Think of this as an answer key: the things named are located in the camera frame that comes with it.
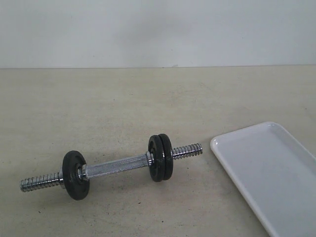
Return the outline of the chrome dumbbell bar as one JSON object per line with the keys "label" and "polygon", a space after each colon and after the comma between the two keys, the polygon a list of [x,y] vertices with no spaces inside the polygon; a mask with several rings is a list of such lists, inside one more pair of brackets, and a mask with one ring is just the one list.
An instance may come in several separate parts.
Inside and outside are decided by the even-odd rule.
{"label": "chrome dumbbell bar", "polygon": [[[172,148],[173,160],[194,157],[201,155],[202,153],[203,149],[200,143]],[[120,173],[142,167],[149,167],[152,163],[153,156],[150,155],[149,151],[147,151],[143,155],[108,161],[91,166],[84,165],[78,170],[78,173],[81,179],[89,180],[90,178]],[[65,188],[63,182],[62,168],[57,173],[26,178],[20,181],[20,189],[23,192],[50,188],[58,185]]]}

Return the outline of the white rectangular tray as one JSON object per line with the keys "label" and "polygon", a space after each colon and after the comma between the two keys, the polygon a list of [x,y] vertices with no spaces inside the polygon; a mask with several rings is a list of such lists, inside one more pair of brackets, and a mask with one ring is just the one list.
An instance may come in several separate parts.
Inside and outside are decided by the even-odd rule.
{"label": "white rectangular tray", "polygon": [[270,236],[315,236],[316,159],[283,126],[218,135],[210,148]]}

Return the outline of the black weight plate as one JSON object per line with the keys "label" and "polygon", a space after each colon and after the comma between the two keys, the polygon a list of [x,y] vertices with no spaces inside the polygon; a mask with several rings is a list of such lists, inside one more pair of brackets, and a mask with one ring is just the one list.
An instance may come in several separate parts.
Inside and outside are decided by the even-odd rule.
{"label": "black weight plate", "polygon": [[86,165],[82,154],[78,151],[69,151],[65,154],[62,163],[63,182],[69,196],[74,200],[86,198],[90,182],[79,177],[78,170]]}
{"label": "black weight plate", "polygon": [[154,182],[161,182],[165,174],[165,158],[162,141],[158,135],[149,138],[148,151],[153,156],[153,163],[149,166],[151,178]]}
{"label": "black weight plate", "polygon": [[163,180],[168,180],[171,178],[173,173],[173,155],[172,155],[172,145],[169,137],[162,133],[159,134],[161,139],[163,150],[164,150],[164,158],[165,158],[165,174]]}

